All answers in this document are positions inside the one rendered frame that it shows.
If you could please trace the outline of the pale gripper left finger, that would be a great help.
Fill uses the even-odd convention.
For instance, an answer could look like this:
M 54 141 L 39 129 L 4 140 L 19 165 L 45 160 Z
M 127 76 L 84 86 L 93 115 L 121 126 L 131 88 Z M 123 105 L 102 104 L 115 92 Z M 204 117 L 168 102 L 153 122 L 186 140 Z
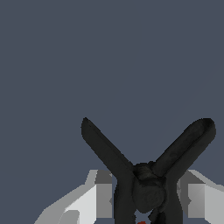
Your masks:
M 34 224 L 95 224 L 112 217 L 112 173 L 90 170 L 84 185 L 47 207 Z

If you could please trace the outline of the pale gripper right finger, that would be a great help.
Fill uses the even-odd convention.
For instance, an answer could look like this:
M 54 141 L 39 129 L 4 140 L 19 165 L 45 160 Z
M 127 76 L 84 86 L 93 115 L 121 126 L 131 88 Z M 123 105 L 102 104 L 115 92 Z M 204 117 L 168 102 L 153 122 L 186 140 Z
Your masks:
M 182 210 L 188 218 L 224 224 L 224 186 L 195 170 L 187 170 L 177 183 Z

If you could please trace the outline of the black spring clamp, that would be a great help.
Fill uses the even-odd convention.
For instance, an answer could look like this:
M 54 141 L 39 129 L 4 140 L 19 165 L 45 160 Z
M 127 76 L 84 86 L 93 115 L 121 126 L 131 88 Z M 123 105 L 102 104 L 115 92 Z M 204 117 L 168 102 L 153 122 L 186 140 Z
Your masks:
M 132 164 L 87 118 L 81 134 L 117 179 L 115 224 L 136 224 L 135 212 L 147 214 L 151 224 L 183 224 L 177 183 L 214 140 L 212 119 L 193 122 L 156 161 L 140 164 Z

